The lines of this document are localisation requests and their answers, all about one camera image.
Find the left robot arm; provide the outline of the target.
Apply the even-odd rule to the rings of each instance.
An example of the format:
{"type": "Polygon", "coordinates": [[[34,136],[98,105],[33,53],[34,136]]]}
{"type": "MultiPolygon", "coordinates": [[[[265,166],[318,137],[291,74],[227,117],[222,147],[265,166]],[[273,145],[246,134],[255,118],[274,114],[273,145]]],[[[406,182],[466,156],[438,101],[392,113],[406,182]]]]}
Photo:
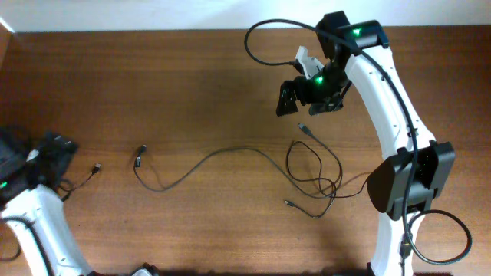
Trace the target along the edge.
{"type": "Polygon", "coordinates": [[[33,275],[90,275],[57,192],[78,145],[48,132],[29,149],[1,128],[1,222],[15,234],[33,275]]]}

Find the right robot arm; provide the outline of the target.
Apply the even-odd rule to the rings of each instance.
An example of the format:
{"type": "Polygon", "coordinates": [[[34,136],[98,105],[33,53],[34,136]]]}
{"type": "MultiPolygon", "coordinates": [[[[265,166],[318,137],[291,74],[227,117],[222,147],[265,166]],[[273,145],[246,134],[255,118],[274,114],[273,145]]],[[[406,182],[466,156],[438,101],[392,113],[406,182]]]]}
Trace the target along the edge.
{"type": "Polygon", "coordinates": [[[414,109],[395,68],[389,40],[378,21],[358,24],[346,14],[326,14],[314,26],[327,64],[299,48],[292,61],[298,76],[279,91],[278,116],[308,106],[312,115],[340,110],[347,89],[361,95],[381,145],[382,164],[366,186],[379,214],[369,275],[411,275],[415,241],[450,174],[455,152],[439,143],[414,109]]]}

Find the black USB cable short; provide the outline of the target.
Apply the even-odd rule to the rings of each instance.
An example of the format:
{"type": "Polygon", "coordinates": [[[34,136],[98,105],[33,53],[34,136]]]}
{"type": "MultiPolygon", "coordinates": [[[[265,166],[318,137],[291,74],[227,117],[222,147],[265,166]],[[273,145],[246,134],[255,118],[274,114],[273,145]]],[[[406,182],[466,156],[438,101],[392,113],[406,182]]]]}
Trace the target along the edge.
{"type": "Polygon", "coordinates": [[[286,174],[287,177],[290,178],[292,181],[292,185],[304,196],[309,197],[310,199],[327,199],[328,203],[325,206],[325,208],[319,213],[319,214],[313,214],[306,209],[302,208],[299,205],[296,205],[292,201],[285,201],[285,204],[299,210],[301,213],[305,214],[308,216],[310,219],[319,219],[322,218],[333,206],[334,201],[337,198],[338,195],[338,190],[341,188],[342,181],[344,179],[344,170],[343,166],[341,164],[340,159],[338,156],[327,146],[325,145],[322,141],[320,141],[319,138],[317,138],[313,132],[304,124],[304,123],[299,123],[298,128],[300,131],[305,134],[308,138],[312,139],[314,142],[316,142],[322,149],[326,150],[331,157],[334,158],[334,161],[338,165],[338,174],[335,179],[330,179],[328,177],[323,176],[323,160],[320,157],[320,155],[312,149],[307,143],[301,141],[301,140],[294,140],[289,148],[287,149],[287,153],[285,156],[285,168],[286,168],[286,174]],[[316,176],[313,176],[311,178],[298,178],[294,175],[292,172],[291,168],[291,154],[293,149],[296,146],[303,146],[307,151],[309,151],[313,157],[316,159],[318,162],[318,172],[316,176]],[[300,186],[300,183],[307,183],[307,182],[313,182],[316,185],[316,190],[314,192],[307,192],[305,189],[303,189],[300,186]]]}

